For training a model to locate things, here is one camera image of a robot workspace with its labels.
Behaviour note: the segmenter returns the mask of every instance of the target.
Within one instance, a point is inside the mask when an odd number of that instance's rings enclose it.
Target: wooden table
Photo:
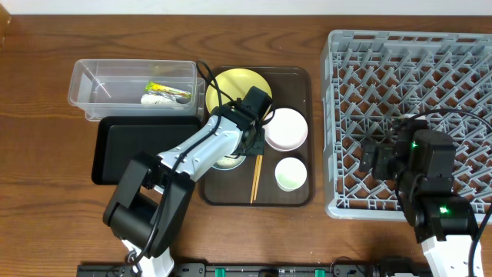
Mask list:
[[[81,262],[121,262],[127,252],[101,220],[115,187],[90,179],[98,125],[67,103],[80,58],[296,65],[311,75],[314,201],[301,209],[214,207],[195,193],[171,248],[177,260],[424,261],[406,222],[337,220],[324,212],[319,58],[330,31],[340,28],[491,33],[492,18],[14,16],[0,52],[0,275],[73,276]],[[492,274],[491,228],[482,247]]]

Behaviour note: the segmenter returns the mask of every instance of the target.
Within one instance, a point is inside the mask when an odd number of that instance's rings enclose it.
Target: dark brown tray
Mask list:
[[[216,75],[237,66],[216,68]],[[301,147],[290,152],[273,150],[265,142],[260,182],[256,201],[250,204],[256,157],[246,160],[231,171],[210,169],[198,182],[200,196],[211,205],[247,205],[301,207],[314,197],[313,116],[311,109],[311,78],[296,67],[243,67],[263,76],[271,87],[275,108],[293,108],[307,121],[309,132]],[[307,181],[293,192],[284,192],[275,181],[275,166],[283,158],[295,157],[307,167]]]

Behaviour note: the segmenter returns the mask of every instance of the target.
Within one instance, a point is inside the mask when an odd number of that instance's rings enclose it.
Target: yellow plate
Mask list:
[[[229,69],[217,75],[215,79],[217,80],[218,87],[223,92],[231,96],[231,98],[234,100],[236,100],[237,98],[243,99],[252,86],[255,86],[262,91],[267,92],[267,94],[271,97],[271,89],[267,81],[258,73],[249,69]],[[221,97],[222,104],[228,103],[230,101],[224,95],[221,95]],[[212,112],[212,110],[218,106],[217,90],[215,88],[212,88],[210,85],[207,88],[205,103],[207,104],[208,112]]]

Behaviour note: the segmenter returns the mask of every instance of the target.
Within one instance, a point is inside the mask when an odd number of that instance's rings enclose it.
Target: transparent container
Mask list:
[[[190,92],[191,101],[143,105],[140,100],[149,81]],[[190,61],[83,59],[75,63],[68,102],[83,109],[88,120],[198,115],[203,108],[200,94],[204,94],[198,85],[203,86],[197,83],[195,63]]]

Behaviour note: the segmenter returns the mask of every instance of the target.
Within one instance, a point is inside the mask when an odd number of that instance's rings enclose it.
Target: wooden chopstick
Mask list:
[[[253,173],[253,185],[251,187],[251,200],[250,204],[253,203],[254,199],[254,191],[255,191],[255,186],[256,186],[256,174],[258,173],[258,162],[259,162],[260,156],[256,156],[256,163],[254,164],[254,173]]]
[[[261,163],[263,162],[263,156],[259,155],[258,159],[259,162],[258,162],[258,170],[256,172],[256,185],[254,186],[254,198],[253,198],[254,201],[256,201],[256,194],[258,193],[258,185],[260,184]]]

